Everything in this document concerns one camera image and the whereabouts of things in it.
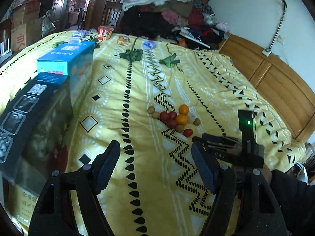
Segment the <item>right hand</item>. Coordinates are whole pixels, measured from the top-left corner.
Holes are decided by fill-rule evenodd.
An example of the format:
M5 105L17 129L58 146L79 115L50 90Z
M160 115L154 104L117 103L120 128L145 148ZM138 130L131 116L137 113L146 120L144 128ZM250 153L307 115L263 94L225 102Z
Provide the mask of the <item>right hand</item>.
M263 165L263 168L260 169L260 172L264 176L268 185L270 185L272 180L272 173L266 164Z

